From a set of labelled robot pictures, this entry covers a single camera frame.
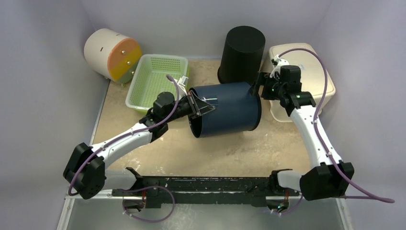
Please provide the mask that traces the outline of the cream perforated plastic basket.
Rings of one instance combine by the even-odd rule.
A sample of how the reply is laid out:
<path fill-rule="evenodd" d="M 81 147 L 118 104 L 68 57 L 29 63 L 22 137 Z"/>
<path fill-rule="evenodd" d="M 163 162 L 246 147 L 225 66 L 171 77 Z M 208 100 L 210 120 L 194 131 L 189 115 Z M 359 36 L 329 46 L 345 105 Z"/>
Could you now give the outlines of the cream perforated plastic basket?
<path fill-rule="evenodd" d="M 272 72 L 274 66 L 271 59 L 275 55 L 294 48 L 305 48 L 312 52 L 315 51 L 311 45 L 307 43 L 290 43 L 272 46 L 269 48 L 260 70 L 262 72 Z M 301 69 L 302 91 L 310 92 L 316 105 L 319 105 L 324 90 L 325 77 L 322 66 L 317 58 L 306 51 L 289 52 L 283 55 L 282 58 L 287 60 L 289 64 L 296 65 Z M 285 109 L 280 106 L 278 101 L 270 101 L 270 105 L 270 113 L 276 121 L 291 122 Z"/>

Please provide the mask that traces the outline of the large black plastic bin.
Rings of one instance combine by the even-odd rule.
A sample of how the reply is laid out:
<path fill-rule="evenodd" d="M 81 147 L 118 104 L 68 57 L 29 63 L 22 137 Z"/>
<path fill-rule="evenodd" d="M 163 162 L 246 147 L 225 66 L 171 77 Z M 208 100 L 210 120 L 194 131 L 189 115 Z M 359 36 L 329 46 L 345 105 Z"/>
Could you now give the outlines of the large black plastic bin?
<path fill-rule="evenodd" d="M 251 26 L 232 28 L 226 35 L 217 78 L 221 84 L 247 82 L 252 85 L 260 69 L 266 38 Z"/>

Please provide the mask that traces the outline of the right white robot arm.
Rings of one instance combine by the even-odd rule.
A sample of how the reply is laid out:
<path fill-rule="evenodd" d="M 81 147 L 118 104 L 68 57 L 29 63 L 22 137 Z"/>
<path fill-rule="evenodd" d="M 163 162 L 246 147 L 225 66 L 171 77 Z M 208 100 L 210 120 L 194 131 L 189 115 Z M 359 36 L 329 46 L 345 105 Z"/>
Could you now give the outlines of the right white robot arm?
<path fill-rule="evenodd" d="M 354 167 L 335 151 L 317 116 L 311 93 L 301 88 L 301 70 L 293 65 L 284 65 L 275 73 L 259 72 L 250 88 L 252 95 L 280 102 L 298 128 L 311 163 L 311 170 L 305 174 L 290 169 L 273 171 L 269 189 L 280 195 L 290 188 L 308 201 L 343 196 Z"/>

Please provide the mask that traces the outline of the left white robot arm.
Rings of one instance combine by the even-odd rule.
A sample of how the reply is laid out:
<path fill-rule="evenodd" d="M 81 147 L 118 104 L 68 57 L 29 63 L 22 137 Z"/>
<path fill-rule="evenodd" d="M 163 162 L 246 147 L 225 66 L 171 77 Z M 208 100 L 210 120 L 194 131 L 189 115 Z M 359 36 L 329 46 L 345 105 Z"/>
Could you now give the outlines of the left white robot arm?
<path fill-rule="evenodd" d="M 160 93 L 146 115 L 127 131 L 99 144 L 78 144 L 63 171 L 69 182 L 68 195 L 90 199 L 105 187 L 106 169 L 136 148 L 148 145 L 163 136 L 168 123 L 188 116 L 201 117 L 216 109 L 217 98 L 198 96 L 193 90 L 184 96 Z"/>

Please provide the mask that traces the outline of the dark blue bin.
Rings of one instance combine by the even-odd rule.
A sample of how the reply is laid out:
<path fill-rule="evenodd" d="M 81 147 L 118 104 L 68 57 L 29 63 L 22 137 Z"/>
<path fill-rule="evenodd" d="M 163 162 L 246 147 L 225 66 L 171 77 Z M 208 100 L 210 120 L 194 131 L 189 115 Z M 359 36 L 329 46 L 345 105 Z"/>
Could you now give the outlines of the dark blue bin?
<path fill-rule="evenodd" d="M 204 138 L 255 130 L 262 107 L 259 95 L 251 95 L 250 88 L 247 82 L 192 87 L 193 94 L 215 107 L 200 117 L 188 118 L 193 135 Z"/>

